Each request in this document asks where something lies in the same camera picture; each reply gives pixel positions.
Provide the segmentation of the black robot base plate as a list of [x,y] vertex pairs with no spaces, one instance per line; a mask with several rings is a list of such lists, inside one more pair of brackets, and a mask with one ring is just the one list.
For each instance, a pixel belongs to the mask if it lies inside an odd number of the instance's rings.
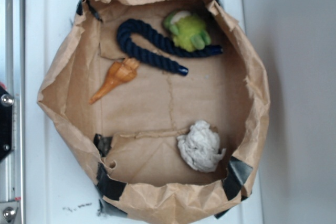
[[1,141],[1,162],[13,150],[13,106],[14,98],[10,95],[5,85],[1,82],[1,124],[0,124],[0,141]]

